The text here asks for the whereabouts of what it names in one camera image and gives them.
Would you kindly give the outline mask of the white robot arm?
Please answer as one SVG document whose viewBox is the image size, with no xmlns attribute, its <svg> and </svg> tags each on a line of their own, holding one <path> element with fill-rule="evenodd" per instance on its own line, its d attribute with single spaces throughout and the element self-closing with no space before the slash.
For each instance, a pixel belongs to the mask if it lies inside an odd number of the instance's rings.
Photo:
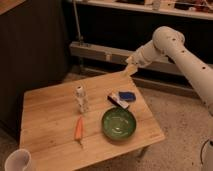
<svg viewBox="0 0 213 171">
<path fill-rule="evenodd" d="M 157 28 L 152 39 L 127 59 L 124 73 L 132 75 L 159 57 L 168 56 L 189 81 L 213 116 L 213 69 L 184 46 L 184 35 L 170 27 Z"/>
</svg>

